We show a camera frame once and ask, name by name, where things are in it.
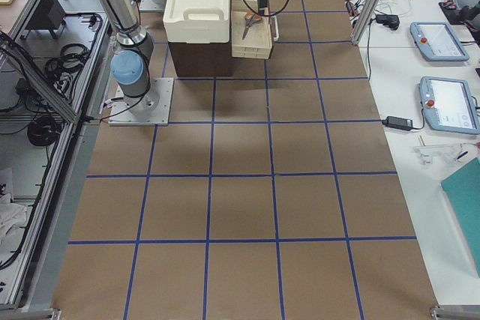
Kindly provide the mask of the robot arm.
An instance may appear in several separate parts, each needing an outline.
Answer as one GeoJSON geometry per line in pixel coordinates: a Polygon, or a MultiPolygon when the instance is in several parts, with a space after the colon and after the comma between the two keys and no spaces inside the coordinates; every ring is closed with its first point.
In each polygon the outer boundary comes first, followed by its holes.
{"type": "Polygon", "coordinates": [[[124,109],[110,113],[118,125],[167,124],[172,99],[171,79],[152,79],[149,63],[152,36],[140,24],[131,0],[100,0],[116,30],[110,72],[123,94],[124,109]]]}

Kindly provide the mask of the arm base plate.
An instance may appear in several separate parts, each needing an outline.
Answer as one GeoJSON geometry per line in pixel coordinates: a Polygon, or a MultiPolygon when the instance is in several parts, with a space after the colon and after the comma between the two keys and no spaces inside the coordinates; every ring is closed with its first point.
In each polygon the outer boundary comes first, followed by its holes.
{"type": "Polygon", "coordinates": [[[171,101],[173,97],[173,78],[152,78],[151,88],[139,104],[126,98],[112,105],[113,116],[109,117],[111,126],[167,126],[169,123],[171,101]]]}

